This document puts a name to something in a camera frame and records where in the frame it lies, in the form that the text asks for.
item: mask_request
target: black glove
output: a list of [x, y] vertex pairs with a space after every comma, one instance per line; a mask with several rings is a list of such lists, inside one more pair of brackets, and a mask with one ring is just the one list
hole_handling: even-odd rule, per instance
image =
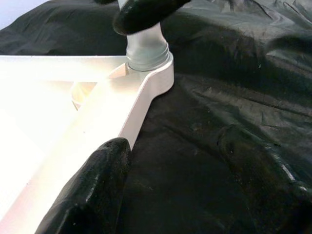
[[[104, 4], [112, 0], [95, 0]], [[162, 21], [190, 0], [128, 0], [115, 16], [113, 27], [121, 35], [148, 29]]]

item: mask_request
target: black plastic sheet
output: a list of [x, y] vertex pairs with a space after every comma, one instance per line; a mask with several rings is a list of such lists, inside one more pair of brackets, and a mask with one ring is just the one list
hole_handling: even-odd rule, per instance
[[[47, 2], [0, 31], [0, 54], [124, 55], [126, 39], [112, 29], [117, 11], [117, 3]], [[270, 223], [259, 228], [252, 193], [217, 143], [222, 129], [236, 125], [277, 147], [307, 189], [304, 198], [284, 194], [309, 202], [312, 2], [193, 0], [162, 22], [162, 31], [175, 57], [175, 84], [152, 102], [143, 123], [117, 233], [278, 233]]]

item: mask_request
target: black nitrile glove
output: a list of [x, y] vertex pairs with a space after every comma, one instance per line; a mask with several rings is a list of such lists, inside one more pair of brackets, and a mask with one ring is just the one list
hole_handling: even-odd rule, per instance
[[[95, 0], [100, 4], [113, 0]], [[115, 16], [113, 27], [121, 35], [153, 27], [190, 0], [128, 0]]]
[[312, 190], [284, 160], [281, 147], [236, 125], [222, 130], [218, 145], [259, 234], [311, 233]]

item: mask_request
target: white plastic part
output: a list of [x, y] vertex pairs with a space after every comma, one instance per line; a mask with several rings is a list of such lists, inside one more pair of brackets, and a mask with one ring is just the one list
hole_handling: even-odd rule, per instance
[[[133, 148], [151, 101], [173, 85], [174, 70], [160, 24], [127, 39], [123, 57], [0, 56], [0, 79], [74, 81], [78, 109], [1, 220], [1, 234], [33, 234], [66, 182], [104, 142], [124, 137]], [[97, 84], [85, 89], [85, 82]]]
[[[126, 0], [118, 0], [120, 8]], [[127, 57], [129, 66], [138, 71], [151, 71], [169, 60], [169, 46], [163, 37], [160, 23], [152, 28], [128, 35]]]
[[0, 222], [0, 233], [33, 234], [63, 186], [99, 145], [124, 137], [132, 148], [152, 99], [168, 91], [173, 82], [171, 54], [164, 66], [151, 72], [124, 63], [98, 81]]

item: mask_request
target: white background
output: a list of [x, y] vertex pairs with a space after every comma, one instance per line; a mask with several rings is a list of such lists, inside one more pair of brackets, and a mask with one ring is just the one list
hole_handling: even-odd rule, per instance
[[0, 29], [47, 0], [0, 0]]

